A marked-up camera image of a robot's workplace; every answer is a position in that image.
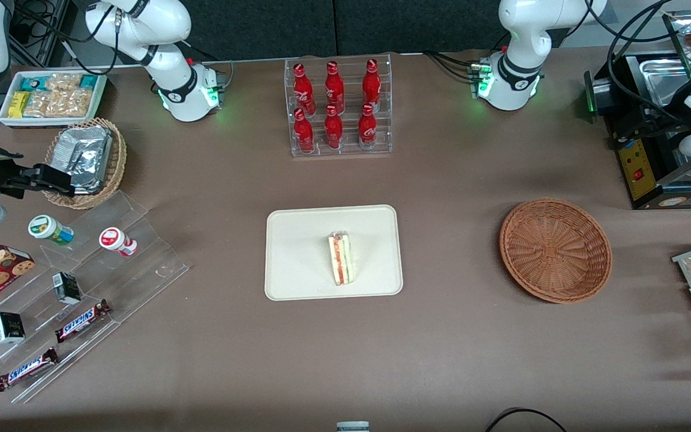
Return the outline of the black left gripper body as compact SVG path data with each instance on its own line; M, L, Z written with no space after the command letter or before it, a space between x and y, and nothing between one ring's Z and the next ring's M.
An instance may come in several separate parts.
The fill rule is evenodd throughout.
M666 145L669 151L674 151L680 140L691 132L691 126L683 125L652 107L644 108L645 123L642 139L654 140L656 144Z

